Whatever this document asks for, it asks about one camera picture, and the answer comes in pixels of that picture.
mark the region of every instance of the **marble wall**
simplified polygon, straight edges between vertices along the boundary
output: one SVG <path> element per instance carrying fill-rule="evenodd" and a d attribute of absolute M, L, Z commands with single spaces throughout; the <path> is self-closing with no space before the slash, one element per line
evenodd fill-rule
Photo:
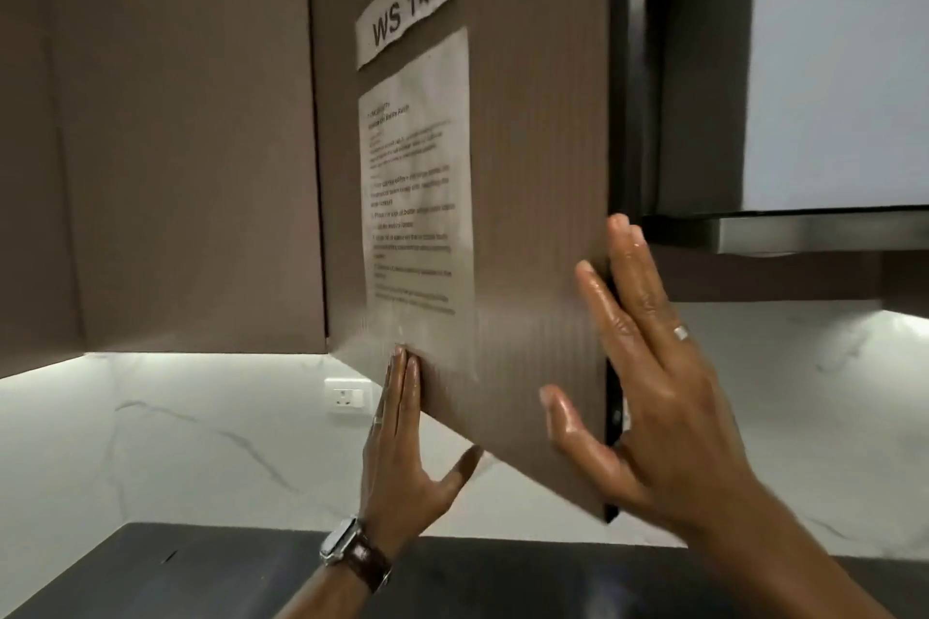
<path fill-rule="evenodd" d="M 826 547 L 929 559 L 929 321 L 866 302 L 681 311 L 759 475 Z M 329 356 L 91 354 L 0 381 L 0 614 L 128 520 L 328 530 L 354 513 L 367 422 L 322 407 L 323 380 L 352 375 Z M 467 446 L 427 417 L 421 436 L 434 475 Z M 675 543 L 494 460 L 430 532 Z"/>

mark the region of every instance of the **black countertop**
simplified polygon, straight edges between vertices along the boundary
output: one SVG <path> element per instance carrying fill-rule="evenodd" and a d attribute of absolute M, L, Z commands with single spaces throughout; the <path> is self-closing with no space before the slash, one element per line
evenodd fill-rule
<path fill-rule="evenodd" d="M 123 526 L 14 619 L 266 619 L 319 564 L 325 533 Z M 898 619 L 929 616 L 929 562 L 841 559 Z M 741 616 L 681 548 L 423 538 L 365 617 Z"/>

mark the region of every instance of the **smartwatch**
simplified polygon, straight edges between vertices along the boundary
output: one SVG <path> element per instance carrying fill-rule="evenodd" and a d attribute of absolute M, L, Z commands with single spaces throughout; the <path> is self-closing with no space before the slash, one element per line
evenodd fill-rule
<path fill-rule="evenodd" d="M 319 557 L 327 567 L 343 562 L 372 593 L 388 583 L 390 560 L 364 534 L 358 518 L 346 519 L 322 542 Z"/>

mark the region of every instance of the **wall socket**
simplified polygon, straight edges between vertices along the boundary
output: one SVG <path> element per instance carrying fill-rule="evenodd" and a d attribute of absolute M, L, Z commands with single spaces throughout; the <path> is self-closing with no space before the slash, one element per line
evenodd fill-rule
<path fill-rule="evenodd" d="M 367 379 L 329 378 L 323 389 L 330 414 L 367 417 L 373 413 L 371 382 Z"/>

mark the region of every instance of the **brown leather watch strap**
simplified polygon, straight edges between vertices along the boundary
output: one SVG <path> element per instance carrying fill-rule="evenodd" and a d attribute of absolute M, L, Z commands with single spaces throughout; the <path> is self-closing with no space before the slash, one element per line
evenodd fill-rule
<path fill-rule="evenodd" d="M 345 550 L 343 561 L 365 584 L 372 594 L 377 592 L 390 576 L 390 560 L 375 548 L 364 533 L 355 536 L 355 540 Z"/>

